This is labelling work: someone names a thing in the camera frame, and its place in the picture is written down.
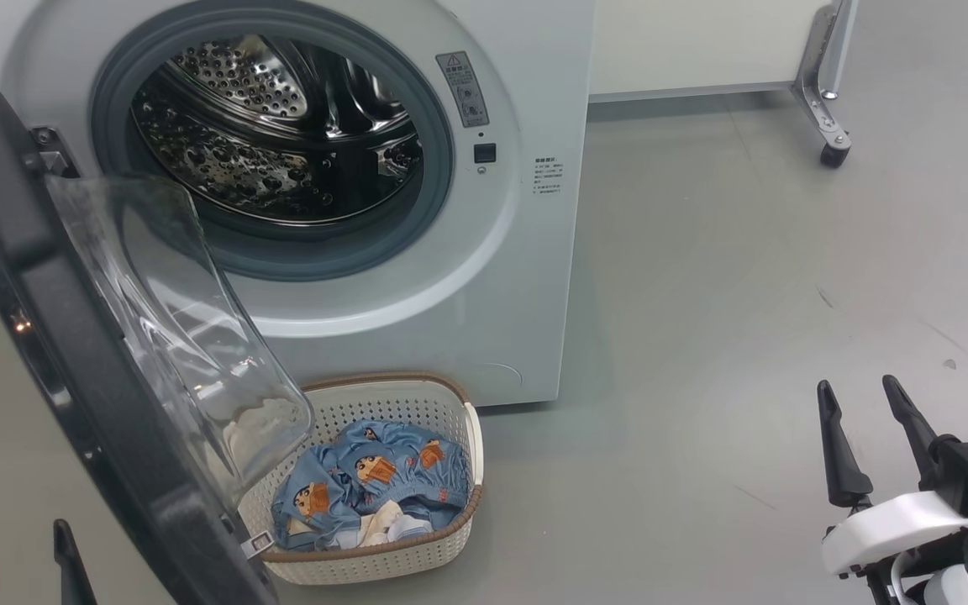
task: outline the white wall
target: white wall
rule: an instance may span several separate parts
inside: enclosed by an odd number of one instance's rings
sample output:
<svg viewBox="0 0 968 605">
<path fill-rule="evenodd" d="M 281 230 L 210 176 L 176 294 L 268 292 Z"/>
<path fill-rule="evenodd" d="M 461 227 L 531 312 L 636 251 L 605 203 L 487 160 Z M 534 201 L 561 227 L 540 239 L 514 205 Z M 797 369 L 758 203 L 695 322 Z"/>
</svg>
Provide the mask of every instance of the white wall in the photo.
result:
<svg viewBox="0 0 968 605">
<path fill-rule="evenodd" d="M 794 80 L 827 0 L 599 0 L 592 95 Z"/>
</svg>

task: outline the sticker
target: sticker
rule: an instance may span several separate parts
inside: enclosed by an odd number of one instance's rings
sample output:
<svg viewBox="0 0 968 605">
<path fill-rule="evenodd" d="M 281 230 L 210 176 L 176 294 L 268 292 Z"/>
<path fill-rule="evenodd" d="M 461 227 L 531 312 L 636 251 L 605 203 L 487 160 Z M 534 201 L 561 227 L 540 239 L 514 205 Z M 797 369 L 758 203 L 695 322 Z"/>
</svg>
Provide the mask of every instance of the sticker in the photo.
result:
<svg viewBox="0 0 968 605">
<path fill-rule="evenodd" d="M 275 543 L 276 541 L 271 539 L 271 533 L 265 531 L 250 537 L 249 541 L 241 543 L 241 550 L 245 553 L 245 559 L 252 559 L 253 556 L 257 556 L 274 546 Z"/>
<path fill-rule="evenodd" d="M 464 50 L 457 53 L 435 55 L 435 62 L 446 76 L 446 84 L 450 86 L 450 93 L 454 95 L 454 103 L 458 104 L 461 114 L 461 125 L 466 128 L 487 126 L 487 107 L 484 106 L 484 95 L 481 85 L 476 81 L 473 66 L 469 65 L 469 56 Z"/>
<path fill-rule="evenodd" d="M 562 191 L 562 162 L 555 157 L 538 157 L 533 161 L 533 195 L 557 194 Z"/>
</svg>

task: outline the stainless steel drum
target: stainless steel drum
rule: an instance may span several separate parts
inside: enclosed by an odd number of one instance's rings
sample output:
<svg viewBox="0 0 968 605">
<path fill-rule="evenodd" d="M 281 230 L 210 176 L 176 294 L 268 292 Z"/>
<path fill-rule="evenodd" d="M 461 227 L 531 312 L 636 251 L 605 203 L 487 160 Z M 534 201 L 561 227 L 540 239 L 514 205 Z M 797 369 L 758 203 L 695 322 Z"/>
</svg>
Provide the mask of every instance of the stainless steel drum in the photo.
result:
<svg viewBox="0 0 968 605">
<path fill-rule="evenodd" d="M 182 50 L 138 91 L 132 118 L 195 194 L 288 226 L 379 206 L 423 153 L 406 110 L 371 73 L 333 51 L 259 35 Z"/>
</svg>

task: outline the laundry basket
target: laundry basket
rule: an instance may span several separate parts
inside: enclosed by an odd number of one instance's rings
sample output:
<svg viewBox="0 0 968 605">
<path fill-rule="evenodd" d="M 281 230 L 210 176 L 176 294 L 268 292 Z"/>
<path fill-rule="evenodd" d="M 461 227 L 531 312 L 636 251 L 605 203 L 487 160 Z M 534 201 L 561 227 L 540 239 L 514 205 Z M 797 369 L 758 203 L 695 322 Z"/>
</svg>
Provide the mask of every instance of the laundry basket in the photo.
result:
<svg viewBox="0 0 968 605">
<path fill-rule="evenodd" d="M 271 501 L 298 457 L 313 445 L 333 443 L 358 420 L 406 422 L 439 433 L 465 449 L 471 490 L 460 516 L 441 531 L 397 543 L 328 552 L 287 552 L 272 547 L 260 555 L 272 573 L 298 585 L 379 581 L 445 566 L 466 546 L 481 498 L 484 450 L 480 421 L 461 388 L 440 376 L 383 374 L 352 376 L 304 388 L 312 403 L 312 437 L 245 494 L 239 505 L 250 535 L 273 531 Z"/>
</svg>

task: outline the cartoon print clothing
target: cartoon print clothing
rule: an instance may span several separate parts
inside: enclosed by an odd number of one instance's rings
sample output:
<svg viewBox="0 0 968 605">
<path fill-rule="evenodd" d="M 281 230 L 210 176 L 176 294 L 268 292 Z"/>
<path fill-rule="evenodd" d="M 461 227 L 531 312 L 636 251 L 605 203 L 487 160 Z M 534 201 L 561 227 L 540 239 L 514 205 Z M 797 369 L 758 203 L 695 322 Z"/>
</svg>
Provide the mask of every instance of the cartoon print clothing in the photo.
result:
<svg viewBox="0 0 968 605">
<path fill-rule="evenodd" d="M 468 501 L 468 471 L 460 445 L 430 430 L 354 422 L 301 456 L 279 487 L 276 539 L 287 550 L 333 550 L 439 531 Z"/>
</svg>

